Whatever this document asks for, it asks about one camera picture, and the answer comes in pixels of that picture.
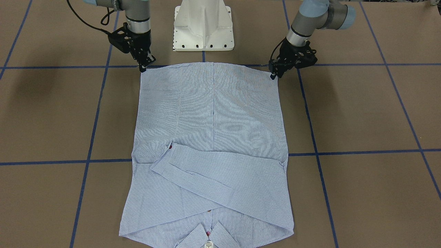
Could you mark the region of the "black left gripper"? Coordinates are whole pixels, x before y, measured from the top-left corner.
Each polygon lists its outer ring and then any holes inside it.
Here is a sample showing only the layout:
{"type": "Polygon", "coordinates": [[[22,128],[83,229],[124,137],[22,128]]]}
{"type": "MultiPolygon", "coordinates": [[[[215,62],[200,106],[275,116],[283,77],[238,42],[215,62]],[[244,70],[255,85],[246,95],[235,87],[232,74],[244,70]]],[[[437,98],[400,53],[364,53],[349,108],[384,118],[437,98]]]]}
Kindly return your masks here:
{"type": "Polygon", "coordinates": [[[309,40],[306,41],[304,46],[297,47],[292,45],[287,38],[284,38],[274,48],[269,59],[271,80],[279,78],[278,75],[283,75],[293,68],[303,69],[314,66],[318,61],[316,53],[317,51],[310,47],[309,40]]]}

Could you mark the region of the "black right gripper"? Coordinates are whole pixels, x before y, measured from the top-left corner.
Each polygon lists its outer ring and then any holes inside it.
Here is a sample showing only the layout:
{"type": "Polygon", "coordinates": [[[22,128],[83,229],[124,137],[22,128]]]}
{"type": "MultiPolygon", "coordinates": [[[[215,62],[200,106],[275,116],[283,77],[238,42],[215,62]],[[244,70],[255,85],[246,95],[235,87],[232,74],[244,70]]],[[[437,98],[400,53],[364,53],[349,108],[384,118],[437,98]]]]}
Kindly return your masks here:
{"type": "Polygon", "coordinates": [[[129,29],[128,24],[124,23],[123,27],[108,34],[108,40],[121,52],[131,54],[132,58],[137,61],[141,73],[145,72],[147,67],[156,61],[150,51],[150,30],[146,33],[134,33],[129,29]]]}

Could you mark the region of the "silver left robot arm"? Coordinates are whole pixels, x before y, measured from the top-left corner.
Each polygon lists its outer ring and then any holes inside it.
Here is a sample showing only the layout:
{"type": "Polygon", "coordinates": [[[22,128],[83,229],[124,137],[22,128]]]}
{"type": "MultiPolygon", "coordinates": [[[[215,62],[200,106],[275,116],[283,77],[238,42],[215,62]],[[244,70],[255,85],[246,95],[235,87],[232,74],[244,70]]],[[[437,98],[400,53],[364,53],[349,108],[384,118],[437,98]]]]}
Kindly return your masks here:
{"type": "Polygon", "coordinates": [[[269,59],[270,78],[303,69],[317,63],[316,50],[310,47],[315,30],[345,30],[353,25],[356,11],[337,0],[304,0],[285,38],[274,48],[269,59]]]}

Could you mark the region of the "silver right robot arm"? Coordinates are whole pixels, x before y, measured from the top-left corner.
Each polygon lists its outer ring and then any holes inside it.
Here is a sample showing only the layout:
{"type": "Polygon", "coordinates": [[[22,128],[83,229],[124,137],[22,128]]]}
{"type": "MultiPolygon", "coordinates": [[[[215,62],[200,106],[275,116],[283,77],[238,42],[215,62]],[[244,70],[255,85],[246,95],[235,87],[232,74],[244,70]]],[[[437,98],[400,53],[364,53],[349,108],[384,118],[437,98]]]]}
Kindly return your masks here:
{"type": "Polygon", "coordinates": [[[109,43],[125,54],[131,54],[140,72],[156,61],[151,54],[150,2],[148,0],[85,0],[87,4],[123,11],[126,22],[107,34],[109,43]]]}

